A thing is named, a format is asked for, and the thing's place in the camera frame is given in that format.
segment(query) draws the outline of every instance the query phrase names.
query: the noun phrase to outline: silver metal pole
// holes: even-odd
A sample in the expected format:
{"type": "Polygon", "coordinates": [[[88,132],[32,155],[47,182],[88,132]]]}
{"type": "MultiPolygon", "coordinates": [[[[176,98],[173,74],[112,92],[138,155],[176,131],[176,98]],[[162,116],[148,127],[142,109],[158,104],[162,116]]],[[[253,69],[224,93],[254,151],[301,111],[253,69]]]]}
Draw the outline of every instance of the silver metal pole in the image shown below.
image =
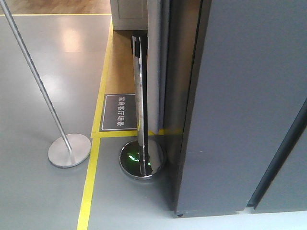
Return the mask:
{"type": "Polygon", "coordinates": [[[42,92],[42,94],[44,96],[44,99],[45,99],[45,101],[46,101],[46,103],[48,105],[48,108],[49,108],[52,116],[53,116],[53,119],[54,119],[54,121],[57,124],[59,132],[62,135],[62,138],[63,138],[63,140],[65,142],[65,145],[66,145],[69,153],[71,154],[72,153],[71,145],[70,145],[70,143],[69,143],[69,141],[68,141],[68,139],[67,139],[67,137],[65,135],[63,127],[62,127],[62,125],[61,125],[61,123],[59,121],[57,113],[56,113],[56,111],[55,111],[55,109],[54,109],[54,107],[53,107],[53,105],[51,103],[51,100],[50,100],[50,98],[49,98],[49,96],[47,94],[47,91],[46,91],[46,89],[45,89],[45,87],[43,85],[43,82],[42,82],[41,78],[39,77],[39,74],[38,74],[38,72],[36,70],[36,67],[35,67],[32,59],[31,59],[31,56],[30,56],[30,54],[28,52],[28,49],[27,49],[27,47],[24,44],[23,38],[21,37],[21,35],[19,33],[19,30],[18,30],[17,25],[16,25],[16,23],[15,23],[13,17],[12,17],[10,9],[9,9],[9,7],[8,7],[8,5],[7,5],[5,0],[0,0],[0,5],[1,5],[1,7],[3,9],[3,12],[5,14],[5,17],[6,17],[7,21],[8,21],[8,23],[9,23],[9,25],[10,25],[13,33],[14,33],[14,35],[15,35],[15,38],[16,38],[16,40],[18,42],[18,45],[19,45],[20,49],[22,50],[22,52],[24,54],[24,57],[25,57],[28,65],[29,65],[29,67],[30,67],[30,69],[31,69],[31,71],[33,73],[33,76],[34,76],[34,78],[35,78],[35,80],[36,80],[36,82],[38,84],[38,87],[39,87],[40,91],[42,92]]]}
{"type": "Polygon", "coordinates": [[[123,171],[135,179],[152,178],[163,167],[166,157],[161,146],[148,139],[147,111],[147,32],[132,33],[137,140],[127,143],[119,156],[123,171]]]}

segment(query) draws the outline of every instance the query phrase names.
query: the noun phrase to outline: gray floor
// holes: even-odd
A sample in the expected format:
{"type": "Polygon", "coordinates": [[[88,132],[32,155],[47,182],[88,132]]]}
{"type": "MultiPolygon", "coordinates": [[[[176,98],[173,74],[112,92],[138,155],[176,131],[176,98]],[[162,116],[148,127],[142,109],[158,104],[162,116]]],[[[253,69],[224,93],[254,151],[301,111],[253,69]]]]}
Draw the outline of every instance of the gray floor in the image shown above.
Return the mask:
{"type": "MultiPolygon", "coordinates": [[[[110,16],[18,16],[16,23],[67,133],[90,137],[110,16]]],[[[0,229],[75,230],[88,160],[47,159],[59,132],[0,17],[0,229]]]]}
{"type": "MultiPolygon", "coordinates": [[[[109,20],[16,18],[67,133],[90,136],[109,20]]],[[[48,162],[59,133],[4,17],[0,31],[0,229],[75,230],[88,161],[71,169],[48,162]]],[[[306,211],[174,217],[165,171],[140,183],[120,170],[119,151],[131,139],[101,140],[89,230],[307,229],[306,211]]]]}
{"type": "Polygon", "coordinates": [[[169,204],[166,170],[146,183],[130,179],[118,162],[133,138],[103,138],[89,230],[304,230],[305,212],[178,218],[169,204]]]}

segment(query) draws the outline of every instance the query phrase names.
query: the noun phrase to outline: yellow floor line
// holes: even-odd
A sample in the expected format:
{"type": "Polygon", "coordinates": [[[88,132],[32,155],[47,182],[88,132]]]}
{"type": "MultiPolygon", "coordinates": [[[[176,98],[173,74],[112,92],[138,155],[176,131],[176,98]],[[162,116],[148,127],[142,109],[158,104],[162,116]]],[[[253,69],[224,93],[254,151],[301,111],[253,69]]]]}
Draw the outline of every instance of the yellow floor line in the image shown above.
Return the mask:
{"type": "Polygon", "coordinates": [[[90,219],[96,169],[99,156],[100,138],[94,138],[85,179],[83,197],[79,213],[77,230],[87,230],[90,219]]]}
{"type": "MultiPolygon", "coordinates": [[[[103,71],[102,71],[102,79],[101,79],[100,89],[99,89],[98,99],[97,99],[93,130],[99,130],[99,126],[100,126],[102,104],[103,104],[105,88],[106,88],[106,78],[108,74],[109,61],[110,61],[110,55],[111,55],[112,39],[113,39],[113,26],[111,22],[110,28],[109,28],[107,46],[106,46],[105,61],[104,61],[103,71]]],[[[94,191],[95,175],[96,175],[98,156],[99,156],[99,148],[100,148],[100,138],[93,138],[92,150],[91,150],[90,160],[89,160],[89,164],[87,168],[87,174],[86,174],[86,179],[85,179],[85,185],[84,185],[84,191],[83,191],[82,202],[81,202],[81,207],[80,207],[77,230],[87,230],[88,229],[92,198],[93,198],[93,191],[94,191]]]]}
{"type": "Polygon", "coordinates": [[[99,88],[98,99],[97,99],[97,104],[96,104],[96,111],[95,111],[95,116],[94,116],[92,133],[99,132],[99,128],[100,128],[102,109],[103,109],[103,104],[105,100],[106,81],[107,81],[107,76],[109,73],[109,65],[110,65],[110,59],[111,59],[112,40],[113,40],[113,26],[111,22],[110,29],[109,29],[108,42],[106,46],[106,56],[105,56],[105,61],[103,65],[103,70],[102,70],[102,78],[100,82],[100,88],[99,88]]]}
{"type": "MultiPolygon", "coordinates": [[[[105,132],[93,132],[92,138],[117,138],[117,137],[136,137],[138,132],[136,130],[129,131],[105,131],[105,132]]],[[[149,131],[150,136],[164,135],[164,130],[160,129],[159,134],[155,134],[149,131]]]]}
{"type": "Polygon", "coordinates": [[[43,13],[43,14],[13,14],[13,16],[110,16],[110,13],[43,13]]]}

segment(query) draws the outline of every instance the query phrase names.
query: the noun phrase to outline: chrome stanchion base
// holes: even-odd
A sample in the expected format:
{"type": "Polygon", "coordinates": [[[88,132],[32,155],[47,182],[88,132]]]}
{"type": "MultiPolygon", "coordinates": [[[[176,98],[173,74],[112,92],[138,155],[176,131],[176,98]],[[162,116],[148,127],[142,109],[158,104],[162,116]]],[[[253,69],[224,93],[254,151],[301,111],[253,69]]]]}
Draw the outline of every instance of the chrome stanchion base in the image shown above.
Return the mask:
{"type": "Polygon", "coordinates": [[[122,170],[130,177],[139,180],[147,180],[156,175],[165,163],[165,156],[161,146],[153,141],[148,140],[149,162],[146,175],[141,174],[140,155],[138,141],[128,142],[120,152],[119,162],[122,170]]]}
{"type": "Polygon", "coordinates": [[[70,168],[82,163],[90,154],[91,142],[82,134],[68,134],[72,153],[69,153],[63,138],[56,139],[48,150],[48,159],[56,167],[70,168]]]}

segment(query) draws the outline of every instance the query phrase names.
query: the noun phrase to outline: appliance side panel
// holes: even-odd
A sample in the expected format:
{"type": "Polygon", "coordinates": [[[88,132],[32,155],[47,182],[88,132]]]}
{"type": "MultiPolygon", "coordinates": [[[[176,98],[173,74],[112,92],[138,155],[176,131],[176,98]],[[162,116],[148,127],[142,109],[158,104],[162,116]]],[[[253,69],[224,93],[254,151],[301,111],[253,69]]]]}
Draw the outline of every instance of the appliance side panel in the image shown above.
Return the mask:
{"type": "Polygon", "coordinates": [[[178,166],[200,6],[201,0],[173,0],[170,6],[164,127],[175,202],[180,189],[178,166]]]}
{"type": "Polygon", "coordinates": [[[170,17],[171,0],[162,1],[161,10],[161,55],[160,55],[160,80],[159,80],[159,128],[164,128],[164,103],[165,103],[165,81],[167,69],[167,52],[168,52],[168,30],[170,17]]]}
{"type": "Polygon", "coordinates": [[[256,208],[257,213],[307,209],[307,130],[256,208]]]}
{"type": "Polygon", "coordinates": [[[177,214],[245,208],[307,97],[306,21],[304,1],[212,2],[177,214]]]}

